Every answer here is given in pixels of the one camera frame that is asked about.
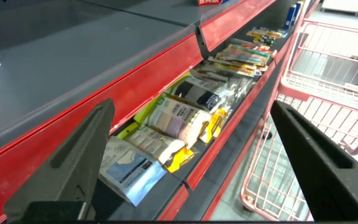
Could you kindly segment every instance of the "red shopping cart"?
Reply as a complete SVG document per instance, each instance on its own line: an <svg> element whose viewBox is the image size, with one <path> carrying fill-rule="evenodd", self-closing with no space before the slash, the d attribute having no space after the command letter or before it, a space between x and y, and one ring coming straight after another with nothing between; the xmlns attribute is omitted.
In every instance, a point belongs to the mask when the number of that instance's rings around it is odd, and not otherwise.
<svg viewBox="0 0 358 224"><path fill-rule="evenodd" d="M287 65L273 97L294 107L356 156L358 29L303 21L295 41L303 43L293 46L289 59L292 63ZM241 200L246 209L269 220L312 220L270 115L264 120L263 134L250 151Z"/></svg>

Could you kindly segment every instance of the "small packet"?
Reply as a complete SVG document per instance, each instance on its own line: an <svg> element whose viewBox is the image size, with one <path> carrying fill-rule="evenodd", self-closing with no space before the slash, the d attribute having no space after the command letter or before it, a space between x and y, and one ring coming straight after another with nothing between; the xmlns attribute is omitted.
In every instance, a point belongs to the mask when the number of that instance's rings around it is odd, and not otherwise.
<svg viewBox="0 0 358 224"><path fill-rule="evenodd" d="M209 5L217 5L223 4L228 0L198 0L198 6L209 6Z"/></svg>
<svg viewBox="0 0 358 224"><path fill-rule="evenodd" d="M267 52L263 52L263 51L259 51L259 50L254 50L254 49L249 49L246 47L242 47L240 45L234 45L234 44L229 44L229 46L226 48L227 50L240 50L243 52L247 52L250 53L251 55L255 55L255 56L259 56L259 57L263 57L263 58L267 58L269 59L271 54L267 53Z"/></svg>
<svg viewBox="0 0 358 224"><path fill-rule="evenodd" d="M241 62L237 62L237 61L220 60L220 59L213 58L212 56L208 57L208 61L212 62L212 63L220 63L220 64L223 64L223 65L237 66L237 67L246 68L246 69L249 69L249 70L257 69L256 65L250 65L248 63L241 63Z"/></svg>
<svg viewBox="0 0 358 224"><path fill-rule="evenodd" d="M168 160L164 166L169 172L173 173L190 161L194 156L195 152L193 150L183 147L177 151L172 159Z"/></svg>
<svg viewBox="0 0 358 224"><path fill-rule="evenodd" d="M200 140L204 143L209 143L213 137L219 136L221 128L227 117L227 111L223 108L219 108L211 118L205 132L200 135Z"/></svg>
<svg viewBox="0 0 358 224"><path fill-rule="evenodd" d="M265 57L245 52L239 49L226 49L223 52L217 53L216 58L220 60L249 63L251 65L258 66L265 66L267 63L267 59Z"/></svg>
<svg viewBox="0 0 358 224"><path fill-rule="evenodd" d="M182 140L187 148L191 148L210 119L211 115L206 111L161 96L144 119L144 123L161 133Z"/></svg>
<svg viewBox="0 0 358 224"><path fill-rule="evenodd" d="M195 78L193 75L187 76L169 88L166 93L183 98L186 102L209 113L214 113L231 94L229 90L220 85Z"/></svg>
<svg viewBox="0 0 358 224"><path fill-rule="evenodd" d="M252 42L243 41L239 39L232 38L230 42L234 45L239 45L240 47L246 48L246 49L252 49L259 52L264 52L270 55L270 57L274 57L277 54L277 50L269 50L270 47L262 44L254 44Z"/></svg>
<svg viewBox="0 0 358 224"><path fill-rule="evenodd" d="M267 35L274 38L286 38L288 33L284 30L270 30L266 27L254 27L251 31L247 32L247 35L256 37L257 35Z"/></svg>
<svg viewBox="0 0 358 224"><path fill-rule="evenodd" d="M131 143L111 136L104 151L99 178L137 206L165 173L154 158Z"/></svg>
<svg viewBox="0 0 358 224"><path fill-rule="evenodd" d="M228 77L227 82L224 83L224 88L231 90L233 92L232 96L229 96L226 102L222 106L232 105L238 98L242 95L242 89L246 80L253 78L253 74L249 75L240 71L236 71L229 68L219 67L218 64L204 64L202 66L197 66L195 69L190 70L194 76L198 76L200 73L205 74L216 74L222 77Z"/></svg>
<svg viewBox="0 0 358 224"><path fill-rule="evenodd" d="M160 134L137 122L130 124L117 137L123 138L138 149L150 154L161 164L166 163L173 153L185 147L183 141Z"/></svg>

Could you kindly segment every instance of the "gray countertop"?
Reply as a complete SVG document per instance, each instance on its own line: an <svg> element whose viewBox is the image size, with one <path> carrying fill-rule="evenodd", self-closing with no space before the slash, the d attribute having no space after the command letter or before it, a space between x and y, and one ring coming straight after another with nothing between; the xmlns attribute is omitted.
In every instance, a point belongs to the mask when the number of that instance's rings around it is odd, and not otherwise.
<svg viewBox="0 0 358 224"><path fill-rule="evenodd" d="M99 6L141 14L180 26L198 24L215 16L241 0L230 0L222 5L199 7L197 0L84 0Z"/></svg>
<svg viewBox="0 0 358 224"><path fill-rule="evenodd" d="M141 54L181 30L81 1L1 11L0 147L174 44Z"/></svg>

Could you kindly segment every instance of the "red counter edge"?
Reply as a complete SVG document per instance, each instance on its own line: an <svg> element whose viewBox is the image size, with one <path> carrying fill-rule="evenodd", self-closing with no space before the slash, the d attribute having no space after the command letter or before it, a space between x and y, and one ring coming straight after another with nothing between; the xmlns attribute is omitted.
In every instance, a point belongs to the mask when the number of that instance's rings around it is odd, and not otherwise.
<svg viewBox="0 0 358 224"><path fill-rule="evenodd" d="M83 104L85 104L87 101L89 101L90 99L93 99L95 97L97 97L99 94L101 94L103 91L107 90L108 88L111 88L112 86L114 86L114 84L122 81L123 79L129 77L131 74L135 73L136 71L140 70L141 68L145 67L147 64L149 64L150 62L154 61L155 59L163 56L165 53L167 53L169 50L175 48L176 46L180 45L181 43L183 43L184 41L190 39L190 38L194 38L195 39L195 34L191 34L188 37L182 39L181 41L178 41L177 43L173 44L172 46L169 46L168 48L166 48L164 51L158 53L157 55L154 55L153 57L150 57L148 60L146 60L144 63L142 63L141 65L139 65L138 67L130 70L129 72L125 73L123 76L121 76L120 78L118 78L117 80L114 80L111 83L108 83L106 86L104 86L103 88L101 88L100 90L94 92L92 95L86 97L84 100L81 100L80 102L77 102L75 105L71 106L70 108L66 109L65 111L61 112L60 114L57 114L56 116L54 116L53 118L49 119L48 121L44 122L43 124L41 124L40 126L37 126L36 128L34 128L33 130L29 131L28 133L23 134L22 136L20 136L19 138L17 138L16 140L13 140L13 142L10 142L9 144L3 146L2 148L0 148L0 157L3 156L6 152L8 152L10 149L15 148L16 146L18 146L20 143L26 141L27 139L31 138L33 135L39 133L40 131L42 131L43 129L47 128L48 126L50 126L51 124L53 124L54 122L57 122L60 118L66 116L67 114L69 114L70 112L74 111L75 109L79 108L80 106L82 106ZM200 63L202 61L202 56L201 56L201 52L199 53L200 56L197 57L197 59L192 63L192 65L189 67L189 69L193 66L195 66L196 64ZM124 118L120 119L118 122L113 122L112 124L112 129L110 131L113 132L114 131L114 127L118 127L120 124L124 123L125 121L127 121L129 118L133 117L134 114L136 112L138 112L144 105L146 105L148 102L145 102L143 105L139 105L138 107L134 108L133 111L126 115ZM1 211L1 215L0 215L0 223L2 223L4 220L6 219L6 215L3 214L3 212Z"/></svg>

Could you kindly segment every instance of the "packaged goods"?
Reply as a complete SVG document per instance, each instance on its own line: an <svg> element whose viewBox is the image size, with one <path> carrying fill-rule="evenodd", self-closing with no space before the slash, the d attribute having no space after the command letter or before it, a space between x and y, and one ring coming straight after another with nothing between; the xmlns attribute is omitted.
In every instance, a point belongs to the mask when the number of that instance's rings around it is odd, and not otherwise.
<svg viewBox="0 0 358 224"><path fill-rule="evenodd" d="M188 75L182 81L169 88L166 93L186 100L193 106L214 113L225 102L231 92L221 85Z"/></svg>
<svg viewBox="0 0 358 224"><path fill-rule="evenodd" d="M133 122L117 137L123 138L138 149L150 154L161 164L166 163L173 153L185 147L183 141L160 134L138 122Z"/></svg>
<svg viewBox="0 0 358 224"><path fill-rule="evenodd" d="M111 136L104 151L99 178L137 206L165 173L154 158L131 143Z"/></svg>
<svg viewBox="0 0 358 224"><path fill-rule="evenodd" d="M159 97L135 116L136 121L182 140L187 148L194 145L210 119L208 112L168 96Z"/></svg>

